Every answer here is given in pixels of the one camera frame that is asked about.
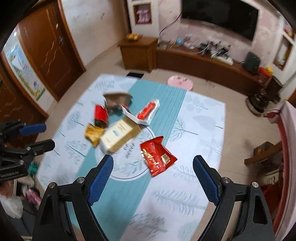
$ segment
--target red chip bag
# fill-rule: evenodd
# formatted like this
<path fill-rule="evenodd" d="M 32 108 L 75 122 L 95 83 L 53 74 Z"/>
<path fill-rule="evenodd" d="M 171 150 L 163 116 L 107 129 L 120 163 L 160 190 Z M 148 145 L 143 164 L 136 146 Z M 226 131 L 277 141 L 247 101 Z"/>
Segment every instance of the red chip bag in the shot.
<path fill-rule="evenodd" d="M 153 177 L 164 172 L 177 160 L 177 158 L 161 144 L 162 140 L 163 136 L 160 136 L 140 144 L 142 156 Z"/>

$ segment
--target clutter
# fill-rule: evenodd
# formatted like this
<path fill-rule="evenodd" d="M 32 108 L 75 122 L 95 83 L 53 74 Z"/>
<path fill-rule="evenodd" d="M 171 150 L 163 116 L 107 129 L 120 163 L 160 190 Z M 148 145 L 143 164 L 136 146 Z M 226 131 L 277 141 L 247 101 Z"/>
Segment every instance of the clutter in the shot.
<path fill-rule="evenodd" d="M 108 111 L 100 105 L 96 105 L 94 112 L 95 126 L 106 128 L 108 126 Z"/>
<path fill-rule="evenodd" d="M 114 109 L 120 108 L 121 105 L 129 106 L 132 96 L 129 93 L 105 93 L 103 95 L 106 99 L 106 108 Z"/>
<path fill-rule="evenodd" d="M 141 113 L 144 112 L 145 109 L 143 109 L 142 111 L 140 111 L 140 113 L 137 115 L 143 119 L 140 119 L 139 117 L 134 116 L 130 110 L 128 109 L 127 106 L 122 105 L 121 109 L 122 112 L 128 117 L 130 118 L 132 121 L 134 121 L 135 123 L 139 124 L 139 125 L 144 125 L 144 126 L 149 126 L 153 117 L 155 116 L 159 106 L 160 106 L 160 102 L 159 99 L 152 99 L 151 102 L 149 103 L 150 105 L 150 109 L 152 106 L 154 106 L 148 113 L 144 113 L 145 116 L 140 115 Z"/>
<path fill-rule="evenodd" d="M 273 69 L 271 68 L 271 67 L 269 67 L 269 66 L 266 66 L 266 68 L 265 68 L 266 70 L 267 70 L 267 72 L 268 73 L 270 73 L 271 75 L 273 75 L 274 74 L 274 71 L 273 71 Z"/>
<path fill-rule="evenodd" d="M 263 68 L 263 67 L 259 67 L 259 74 L 257 76 L 258 82 L 261 84 L 265 84 L 268 80 L 270 80 L 272 77 L 272 74 L 270 74 L 270 72 Z"/>
<path fill-rule="evenodd" d="M 41 204 L 41 197 L 31 188 L 28 188 L 25 194 L 25 198 L 39 208 Z"/>
<path fill-rule="evenodd" d="M 5 197 L 0 195 L 0 202 L 6 212 L 12 218 L 20 219 L 22 217 L 22 200 L 18 196 Z"/>
<path fill-rule="evenodd" d="M 160 136 L 140 144 L 142 156 L 153 177 L 164 172 L 177 160 L 161 144 L 162 140 L 163 136 Z"/>
<path fill-rule="evenodd" d="M 139 125 L 125 116 L 106 130 L 101 137 L 100 147 L 104 153 L 115 152 L 140 132 Z"/>
<path fill-rule="evenodd" d="M 130 41 L 138 41 L 140 38 L 142 38 L 143 35 L 142 34 L 134 34 L 134 33 L 130 33 L 126 36 L 127 40 Z"/>
<path fill-rule="evenodd" d="M 181 36 L 178 36 L 175 44 L 176 45 L 183 45 L 183 43 L 184 43 L 183 38 Z"/>
<path fill-rule="evenodd" d="M 92 142 L 93 147 L 96 148 L 100 141 L 100 137 L 103 135 L 104 132 L 104 129 L 88 123 L 84 132 L 84 136 L 89 138 Z"/>
<path fill-rule="evenodd" d="M 35 185 L 35 182 L 31 176 L 20 177 L 17 179 L 17 181 L 21 184 L 28 185 L 30 188 L 34 187 Z"/>
<path fill-rule="evenodd" d="M 38 171 L 38 164 L 36 162 L 31 162 L 29 169 L 28 169 L 28 175 L 29 176 L 34 176 Z"/>

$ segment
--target wooden drawer cabinet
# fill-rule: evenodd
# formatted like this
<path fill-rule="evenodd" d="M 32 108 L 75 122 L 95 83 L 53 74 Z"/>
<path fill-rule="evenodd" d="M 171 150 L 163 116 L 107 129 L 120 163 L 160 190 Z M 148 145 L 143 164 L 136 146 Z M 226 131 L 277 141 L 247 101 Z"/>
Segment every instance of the wooden drawer cabinet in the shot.
<path fill-rule="evenodd" d="M 131 42 L 126 39 L 118 43 L 125 69 L 153 70 L 153 48 L 157 47 L 157 38 L 141 38 Z"/>

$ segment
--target black speaker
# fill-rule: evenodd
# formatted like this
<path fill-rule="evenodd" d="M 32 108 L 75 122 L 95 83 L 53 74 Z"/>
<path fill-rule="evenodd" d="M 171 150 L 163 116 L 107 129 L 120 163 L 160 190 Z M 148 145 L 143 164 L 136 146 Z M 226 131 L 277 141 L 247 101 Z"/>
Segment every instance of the black speaker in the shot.
<path fill-rule="evenodd" d="M 260 65 L 260 59 L 257 55 L 252 52 L 249 52 L 244 60 L 242 66 L 245 68 L 246 71 L 250 72 L 251 74 L 257 74 L 258 68 Z"/>

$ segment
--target plastic bag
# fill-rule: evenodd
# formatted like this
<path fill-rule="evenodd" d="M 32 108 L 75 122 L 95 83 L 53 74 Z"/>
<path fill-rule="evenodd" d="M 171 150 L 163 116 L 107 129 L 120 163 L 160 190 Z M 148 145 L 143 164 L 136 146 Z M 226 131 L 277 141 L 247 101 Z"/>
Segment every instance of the plastic bag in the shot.
<path fill-rule="evenodd" d="M 0 202 L 7 213 L 12 218 L 20 219 L 22 217 L 22 201 L 18 196 L 5 197 L 0 195 Z"/>
<path fill-rule="evenodd" d="M 177 158 L 173 156 L 161 143 L 163 136 L 153 138 L 140 144 L 144 158 L 152 177 L 164 172 Z"/>

